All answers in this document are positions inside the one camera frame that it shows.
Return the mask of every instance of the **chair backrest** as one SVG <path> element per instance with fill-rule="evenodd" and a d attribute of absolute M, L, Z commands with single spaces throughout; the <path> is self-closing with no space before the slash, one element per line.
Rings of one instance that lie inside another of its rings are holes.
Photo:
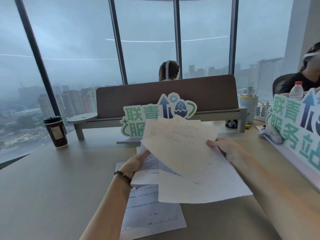
<path fill-rule="evenodd" d="M 284 81 L 291 78 L 294 74 L 295 73 L 285 74 L 276 78 L 272 84 L 272 95 L 274 96 L 275 93 L 281 88 L 281 85 L 284 83 Z"/>
<path fill-rule="evenodd" d="M 163 93 L 171 92 L 195 102 L 198 112 L 239 107 L 235 77 L 209 76 L 98 88 L 98 119 L 122 117 L 124 106 L 157 104 Z"/>

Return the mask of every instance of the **left hand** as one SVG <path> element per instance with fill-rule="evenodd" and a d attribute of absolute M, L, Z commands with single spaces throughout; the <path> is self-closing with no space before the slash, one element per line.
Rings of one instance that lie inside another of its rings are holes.
<path fill-rule="evenodd" d="M 133 157 L 129 158 L 122 167 L 119 169 L 122 173 L 127 175 L 130 179 L 134 176 L 134 173 L 139 170 L 143 164 L 143 160 L 150 154 L 149 150 L 145 150 L 141 154 L 136 154 Z"/>

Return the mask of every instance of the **hair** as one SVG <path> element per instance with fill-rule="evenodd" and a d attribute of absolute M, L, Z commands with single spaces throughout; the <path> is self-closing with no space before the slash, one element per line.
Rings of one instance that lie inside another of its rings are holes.
<path fill-rule="evenodd" d="M 307 52 L 306 54 L 309 54 L 309 53 L 313 53 L 313 52 L 317 52 L 318 50 L 320 50 L 320 42 L 318 43 L 315 43 Z M 312 59 L 312 56 L 307 56 L 303 59 L 303 66 L 302 68 L 300 69 L 300 72 L 304 71 L 306 68 L 307 68 L 307 65 L 308 65 L 308 61 Z"/>
<path fill-rule="evenodd" d="M 168 66 L 168 76 L 169 80 L 175 80 L 177 78 L 179 71 L 179 66 L 174 61 L 170 60 Z M 159 81 L 163 81 L 166 79 L 166 61 L 161 64 L 159 68 Z"/>

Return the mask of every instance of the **black bracelet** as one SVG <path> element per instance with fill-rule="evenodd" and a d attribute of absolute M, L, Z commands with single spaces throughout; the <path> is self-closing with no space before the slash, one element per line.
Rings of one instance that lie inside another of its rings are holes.
<path fill-rule="evenodd" d="M 116 174 L 119 174 L 119 175 L 121 175 L 123 178 L 125 178 L 126 181 L 128 182 L 128 184 L 131 186 L 131 179 L 130 179 L 127 175 L 125 175 L 123 172 L 121 172 L 121 171 L 119 171 L 119 170 L 117 170 L 117 171 L 114 172 L 114 175 L 116 175 Z"/>

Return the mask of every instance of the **desk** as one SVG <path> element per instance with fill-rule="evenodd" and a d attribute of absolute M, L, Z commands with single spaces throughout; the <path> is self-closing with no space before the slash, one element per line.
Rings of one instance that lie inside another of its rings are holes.
<path fill-rule="evenodd" d="M 68 134 L 69 146 L 46 145 L 0 170 L 0 239 L 78 240 L 98 208 L 116 162 L 135 154 L 139 143 L 116 144 L 120 128 L 86 129 L 85 141 Z M 245 133 L 222 128 L 320 212 L 320 195 L 252 126 Z M 253 196 L 208 204 L 182 204 L 187 228 L 147 239 L 280 239 Z"/>

